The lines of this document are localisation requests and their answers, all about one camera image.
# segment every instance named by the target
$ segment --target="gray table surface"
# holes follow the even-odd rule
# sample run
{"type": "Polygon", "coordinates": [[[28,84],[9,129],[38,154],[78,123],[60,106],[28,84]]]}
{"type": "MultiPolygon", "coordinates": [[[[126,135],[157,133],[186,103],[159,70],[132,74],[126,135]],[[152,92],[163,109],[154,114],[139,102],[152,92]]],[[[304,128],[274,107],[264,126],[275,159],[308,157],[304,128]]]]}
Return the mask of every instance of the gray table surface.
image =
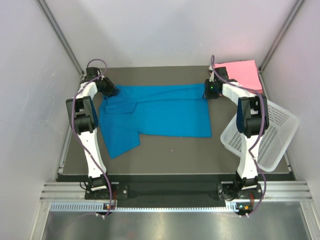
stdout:
{"type": "MultiPolygon", "coordinates": [[[[114,84],[127,86],[163,86],[204,83],[209,77],[208,66],[169,66],[110,68],[108,76],[114,84]]],[[[99,114],[102,94],[93,103],[99,114]]],[[[211,138],[167,137],[140,134],[140,145],[110,159],[100,128],[97,139],[102,160],[109,174],[233,174],[240,158],[228,151],[220,136],[237,106],[226,97],[208,101],[211,138]]],[[[284,158],[273,173],[288,173],[284,158]]],[[[83,149],[71,137],[63,174],[88,174],[83,149]]]]}

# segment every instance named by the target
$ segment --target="black bracket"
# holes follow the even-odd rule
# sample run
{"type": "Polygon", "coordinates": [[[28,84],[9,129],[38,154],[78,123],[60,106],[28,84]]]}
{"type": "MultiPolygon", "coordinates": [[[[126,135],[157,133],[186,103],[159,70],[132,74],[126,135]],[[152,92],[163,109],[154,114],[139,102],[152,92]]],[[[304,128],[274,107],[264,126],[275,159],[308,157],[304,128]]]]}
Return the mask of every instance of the black bracket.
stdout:
{"type": "MultiPolygon", "coordinates": [[[[226,67],[217,67],[214,69],[220,77],[222,77],[227,82],[237,82],[234,79],[229,79],[227,68],[226,67]]],[[[222,94],[222,86],[223,82],[219,80],[217,75],[214,75],[213,81],[209,79],[205,80],[204,83],[204,95],[203,98],[205,99],[217,99],[220,94],[222,94]]]]}
{"type": "Polygon", "coordinates": [[[100,175],[100,177],[92,178],[91,176],[88,178],[88,185],[90,186],[90,189],[98,188],[101,186],[107,186],[107,180],[103,174],[100,175]]]}
{"type": "MultiPolygon", "coordinates": [[[[262,94],[262,99],[264,105],[264,129],[262,134],[264,134],[265,130],[269,127],[269,113],[268,101],[264,94],[262,94]]],[[[252,135],[258,135],[261,121],[262,115],[259,97],[240,97],[236,112],[236,127],[239,133],[243,133],[247,138],[251,138],[252,135]],[[257,111],[257,113],[251,114],[251,110],[257,111]]]]}
{"type": "Polygon", "coordinates": [[[235,183],[219,183],[217,185],[219,199],[224,201],[235,201],[236,213],[240,216],[245,216],[253,211],[254,205],[251,202],[251,195],[253,199],[260,199],[262,196],[262,188],[257,183],[256,188],[249,188],[245,190],[239,190],[235,183]],[[249,200],[246,202],[237,202],[237,200],[249,200]]]}
{"type": "MultiPolygon", "coordinates": [[[[65,101],[66,109],[71,125],[73,98],[65,101]]],[[[74,129],[77,134],[89,131],[93,132],[98,127],[98,116],[90,96],[77,98],[74,105],[74,129]]]]}
{"type": "MultiPolygon", "coordinates": [[[[98,77],[101,74],[100,69],[97,67],[87,67],[85,71],[86,76],[84,80],[81,82],[82,84],[89,82],[90,80],[98,77]]],[[[106,97],[116,96],[120,91],[108,77],[98,78],[95,81],[95,84],[98,92],[102,93],[106,97]]]]}
{"type": "MultiPolygon", "coordinates": [[[[85,184],[86,191],[84,199],[86,200],[109,200],[109,189],[102,189],[92,191],[89,184],[85,184]]],[[[113,200],[126,200],[128,198],[129,186],[128,184],[111,184],[111,192],[113,200]]]]}
{"type": "Polygon", "coordinates": [[[233,187],[236,189],[236,191],[239,193],[243,188],[251,187],[251,186],[257,186],[258,185],[258,176],[255,176],[254,178],[241,178],[238,174],[238,172],[235,172],[235,178],[233,180],[233,187]]]}

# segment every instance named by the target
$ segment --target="white wall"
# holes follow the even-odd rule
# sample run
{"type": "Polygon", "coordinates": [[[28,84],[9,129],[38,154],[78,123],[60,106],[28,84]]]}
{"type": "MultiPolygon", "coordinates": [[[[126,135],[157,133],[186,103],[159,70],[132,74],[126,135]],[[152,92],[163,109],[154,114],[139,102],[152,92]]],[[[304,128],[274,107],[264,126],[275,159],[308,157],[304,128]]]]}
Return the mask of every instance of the white wall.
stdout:
{"type": "Polygon", "coordinates": [[[2,1],[0,33],[0,239],[25,240],[80,77],[35,0],[2,1]]]}
{"type": "Polygon", "coordinates": [[[288,148],[320,212],[320,1],[304,4],[263,72],[271,99],[300,119],[288,148]]]}
{"type": "Polygon", "coordinates": [[[262,63],[296,0],[46,0],[82,68],[262,63]]]}

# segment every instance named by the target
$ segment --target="cable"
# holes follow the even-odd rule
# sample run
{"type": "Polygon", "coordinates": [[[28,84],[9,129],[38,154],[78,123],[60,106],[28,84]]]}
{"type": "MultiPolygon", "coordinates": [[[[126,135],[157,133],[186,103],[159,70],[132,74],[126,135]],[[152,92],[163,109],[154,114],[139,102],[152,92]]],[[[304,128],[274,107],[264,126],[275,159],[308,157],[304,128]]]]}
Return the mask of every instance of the cable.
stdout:
{"type": "Polygon", "coordinates": [[[87,189],[84,188],[84,187],[81,185],[81,182],[79,182],[79,185],[80,185],[80,188],[82,188],[83,190],[86,190],[86,191],[87,191],[87,189]]]}
{"type": "MultiPolygon", "coordinates": [[[[101,173],[103,174],[105,180],[106,180],[106,183],[108,185],[108,188],[109,188],[109,196],[110,196],[110,199],[109,199],[109,208],[108,208],[108,211],[107,213],[105,214],[105,216],[108,216],[110,214],[110,210],[111,210],[111,206],[112,206],[112,192],[111,192],[111,184],[110,184],[110,181],[106,175],[106,173],[103,171],[103,169],[98,165],[98,163],[96,162],[95,158],[92,156],[91,152],[83,145],[83,143],[81,142],[76,130],[75,130],[75,106],[76,106],[76,98],[77,96],[82,93],[84,91],[84,89],[90,84],[92,83],[93,81],[96,81],[98,80],[99,78],[101,78],[106,72],[107,72],[107,69],[108,69],[108,66],[106,64],[105,61],[101,60],[101,59],[92,59],[88,62],[88,64],[86,65],[86,67],[88,68],[90,63],[94,62],[94,61],[100,61],[104,64],[105,66],[105,69],[103,71],[103,73],[100,72],[100,75],[91,79],[90,81],[88,81],[73,97],[73,100],[72,100],[72,109],[71,109],[71,129],[72,129],[72,133],[75,137],[75,139],[79,142],[80,146],[89,154],[89,156],[91,157],[92,161],[94,162],[94,164],[96,165],[96,167],[101,171],[101,173]]],[[[89,212],[89,213],[84,213],[80,216],[78,216],[77,218],[75,218],[74,220],[70,221],[65,227],[63,227],[62,230],[58,231],[58,232],[54,232],[53,231],[53,227],[52,227],[52,221],[50,221],[50,230],[51,230],[51,233],[54,235],[54,236],[57,236],[57,235],[60,235],[67,227],[69,227],[71,224],[75,223],[76,221],[78,221],[79,219],[81,219],[82,217],[85,217],[85,216],[89,216],[89,215],[96,215],[96,213],[94,212],[89,212]]]]}
{"type": "Polygon", "coordinates": [[[250,192],[250,203],[252,206],[255,204],[255,198],[254,198],[254,194],[252,192],[250,192]]]}
{"type": "MultiPolygon", "coordinates": [[[[106,183],[108,185],[108,188],[109,188],[109,196],[110,196],[110,202],[109,204],[111,205],[111,202],[112,202],[112,192],[111,192],[111,184],[110,184],[110,181],[106,175],[106,173],[103,171],[103,169],[99,166],[99,164],[96,162],[95,158],[92,156],[91,152],[83,145],[83,143],[81,142],[76,130],[75,130],[75,106],[76,106],[76,98],[77,96],[82,93],[84,91],[84,89],[92,82],[94,82],[95,80],[101,78],[106,72],[107,72],[107,69],[108,69],[108,66],[106,64],[105,61],[101,60],[101,59],[92,59],[91,61],[88,62],[88,64],[86,65],[86,67],[88,68],[90,63],[94,62],[94,61],[100,61],[104,64],[105,66],[105,69],[103,71],[103,73],[101,73],[99,76],[91,79],[90,81],[88,81],[75,95],[74,95],[74,98],[72,100],[72,110],[71,110],[71,128],[72,128],[72,132],[73,132],[73,135],[75,137],[75,139],[79,142],[80,146],[89,154],[90,158],[92,159],[92,161],[94,162],[94,164],[96,165],[96,167],[101,171],[101,173],[103,174],[105,180],[106,180],[106,183]]],[[[106,216],[108,216],[110,213],[110,208],[108,209],[108,212],[106,214],[106,216]]]]}
{"type": "Polygon", "coordinates": [[[254,162],[254,165],[256,167],[256,170],[261,174],[262,178],[263,178],[263,182],[264,182],[264,189],[263,189],[263,192],[262,192],[262,195],[261,195],[261,198],[259,200],[259,202],[257,203],[257,205],[255,206],[255,208],[252,210],[252,212],[250,212],[248,214],[248,216],[251,216],[260,206],[262,200],[264,199],[265,197],[265,194],[266,194],[266,190],[267,190],[267,180],[266,180],[266,176],[264,175],[264,173],[262,172],[262,170],[260,169],[260,167],[258,166],[258,163],[255,159],[255,156],[253,155],[253,153],[251,152],[252,149],[254,149],[254,147],[258,144],[260,138],[262,137],[263,135],[263,132],[264,132],[264,128],[265,128],[265,105],[264,105],[264,100],[262,98],[262,95],[255,89],[251,89],[251,88],[246,88],[246,87],[243,87],[243,86],[239,86],[239,85],[235,85],[235,84],[232,84],[231,82],[228,82],[226,81],[225,79],[223,79],[218,73],[217,71],[215,70],[214,68],[214,63],[215,63],[215,55],[212,55],[211,56],[211,67],[212,67],[212,71],[214,72],[214,74],[218,77],[218,79],[223,82],[224,84],[229,84],[231,86],[234,86],[234,87],[237,87],[239,89],[242,89],[242,90],[246,90],[246,91],[249,91],[249,92],[254,92],[258,97],[259,97],[259,100],[260,100],[260,109],[261,109],[261,126],[260,126],[260,130],[259,130],[259,134],[258,134],[258,137],[256,139],[256,141],[254,142],[254,144],[249,148],[249,153],[253,159],[253,162],[254,162]]]}

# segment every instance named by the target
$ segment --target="white ventilated strip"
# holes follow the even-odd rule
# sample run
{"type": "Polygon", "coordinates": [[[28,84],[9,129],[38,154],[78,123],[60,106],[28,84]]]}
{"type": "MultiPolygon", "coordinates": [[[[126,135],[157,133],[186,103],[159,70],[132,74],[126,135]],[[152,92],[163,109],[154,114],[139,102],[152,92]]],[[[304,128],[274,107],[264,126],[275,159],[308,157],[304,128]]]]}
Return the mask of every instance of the white ventilated strip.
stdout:
{"type": "Polygon", "coordinates": [[[51,212],[107,212],[103,202],[53,202],[51,212]]]}
{"type": "MultiPolygon", "coordinates": [[[[51,212],[107,212],[103,202],[53,202],[51,212]]],[[[227,213],[238,212],[236,203],[227,202],[225,207],[117,207],[111,212],[122,213],[227,213]]]]}
{"type": "Polygon", "coordinates": [[[235,207],[117,207],[114,212],[126,213],[228,213],[238,212],[235,207]]]}

